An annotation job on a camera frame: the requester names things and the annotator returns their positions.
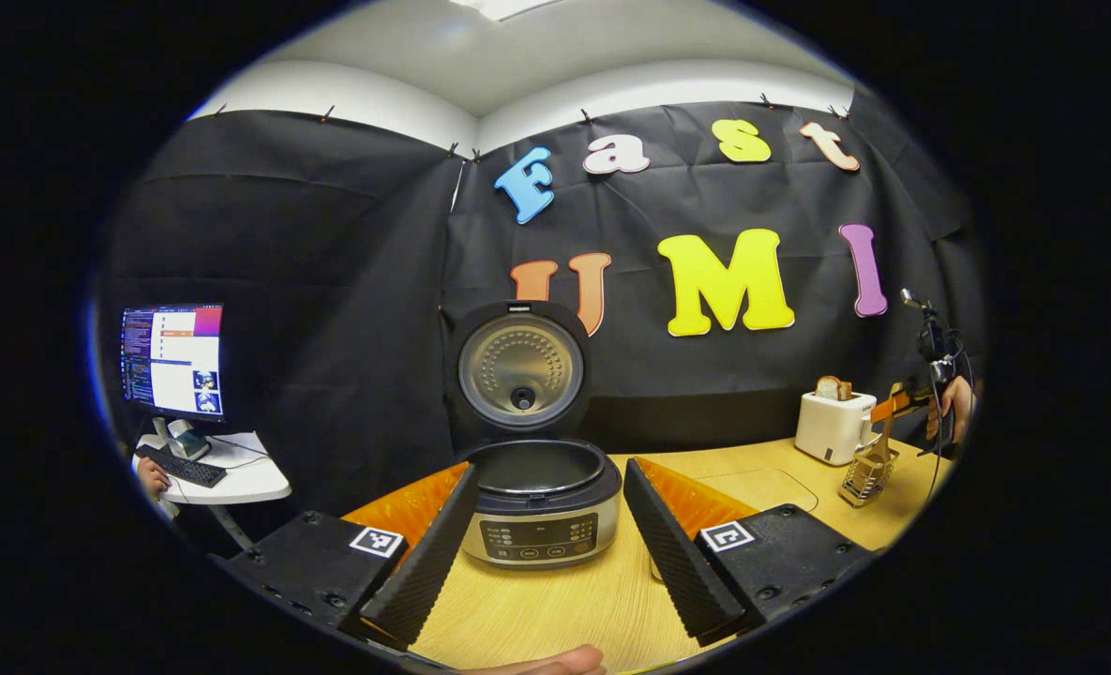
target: human hand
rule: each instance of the human hand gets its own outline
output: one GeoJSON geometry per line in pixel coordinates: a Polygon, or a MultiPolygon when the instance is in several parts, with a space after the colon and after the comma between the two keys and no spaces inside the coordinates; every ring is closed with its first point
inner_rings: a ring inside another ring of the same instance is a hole
{"type": "Polygon", "coordinates": [[[151,457],[139,460],[139,482],[142,483],[143,491],[152,500],[159,498],[161,492],[168,491],[172,486],[172,482],[168,478],[164,467],[156,464],[156,461],[151,457]]]}
{"type": "Polygon", "coordinates": [[[935,405],[934,399],[929,402],[929,413],[927,415],[927,440],[932,440],[938,433],[940,417],[944,417],[954,406],[954,436],[952,443],[963,441],[964,433],[968,432],[968,422],[971,420],[971,411],[975,405],[975,395],[971,393],[971,386],[963,376],[957,375],[942,390],[941,412],[935,405]]]}
{"type": "Polygon", "coordinates": [[[547,658],[511,663],[508,666],[474,667],[462,675],[604,675],[603,654],[592,645],[581,645],[547,658]]]}

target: yellow letter m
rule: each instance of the yellow letter m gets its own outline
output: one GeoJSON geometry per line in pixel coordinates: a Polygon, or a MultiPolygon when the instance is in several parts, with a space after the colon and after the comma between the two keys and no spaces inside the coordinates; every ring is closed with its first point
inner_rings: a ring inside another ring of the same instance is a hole
{"type": "Polygon", "coordinates": [[[701,313],[700,296],[723,330],[734,328],[749,298],[742,324],[751,330],[787,329],[794,315],[783,301],[777,248],[779,235],[771,230],[747,230],[734,242],[734,255],[727,269],[695,234],[671,236],[659,242],[659,255],[671,261],[675,285],[675,319],[668,322],[668,333],[675,336],[709,333],[710,320],[701,313]]]}

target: white wall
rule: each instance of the white wall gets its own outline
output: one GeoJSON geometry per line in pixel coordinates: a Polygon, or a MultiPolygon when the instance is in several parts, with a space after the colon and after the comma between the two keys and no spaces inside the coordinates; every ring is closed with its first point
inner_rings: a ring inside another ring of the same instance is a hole
{"type": "Polygon", "coordinates": [[[371,124],[471,158],[590,115],[659,104],[760,101],[815,108],[850,107],[854,89],[768,63],[687,60],[644,63],[582,77],[528,95],[477,120],[470,112],[402,81],[320,61],[251,66],[209,95],[189,119],[229,111],[298,111],[371,124]]]}
{"type": "Polygon", "coordinates": [[[650,105],[707,101],[760,101],[824,111],[850,108],[855,90],[818,75],[768,63],[687,60],[612,69],[563,82],[514,101],[479,121],[477,149],[487,153],[531,134],[589,117],[650,105]]]}
{"type": "Polygon", "coordinates": [[[402,81],[350,66],[321,61],[258,63],[209,95],[189,119],[229,111],[294,111],[327,114],[396,131],[472,157],[478,120],[469,111],[402,81]]]}

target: keyboard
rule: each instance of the keyboard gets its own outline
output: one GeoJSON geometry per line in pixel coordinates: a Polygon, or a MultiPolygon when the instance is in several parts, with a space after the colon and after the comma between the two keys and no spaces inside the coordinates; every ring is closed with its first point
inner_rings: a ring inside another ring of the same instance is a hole
{"type": "Polygon", "coordinates": [[[174,475],[180,480],[188,480],[190,483],[202,487],[213,487],[218,480],[226,476],[226,470],[221,466],[201,464],[198,461],[187,461],[168,452],[168,450],[152,449],[151,445],[139,445],[134,452],[140,457],[151,457],[156,464],[162,466],[168,475],[174,475]]]}

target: monitor stand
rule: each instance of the monitor stand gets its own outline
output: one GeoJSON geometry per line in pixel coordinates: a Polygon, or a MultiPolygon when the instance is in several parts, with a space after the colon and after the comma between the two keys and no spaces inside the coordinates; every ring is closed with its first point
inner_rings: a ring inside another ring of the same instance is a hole
{"type": "Polygon", "coordinates": [[[187,461],[198,461],[209,452],[209,441],[188,420],[174,419],[168,422],[166,419],[151,417],[156,432],[160,439],[168,443],[168,450],[176,456],[187,459],[187,461]]]}

